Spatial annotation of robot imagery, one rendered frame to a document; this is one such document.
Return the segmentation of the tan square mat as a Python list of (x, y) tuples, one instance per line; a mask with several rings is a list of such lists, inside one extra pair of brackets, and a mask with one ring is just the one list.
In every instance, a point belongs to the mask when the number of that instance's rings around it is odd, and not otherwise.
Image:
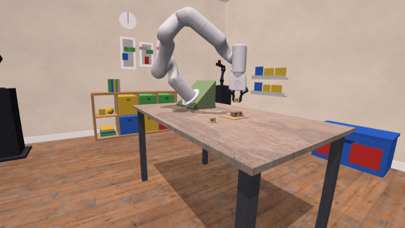
[(224, 118), (228, 118), (228, 119), (232, 119), (232, 120), (243, 119), (243, 118), (249, 118), (249, 117), (246, 117), (246, 116), (236, 116), (236, 117), (232, 117), (231, 114), (229, 114), (229, 115), (221, 115), (220, 117), (224, 117)]

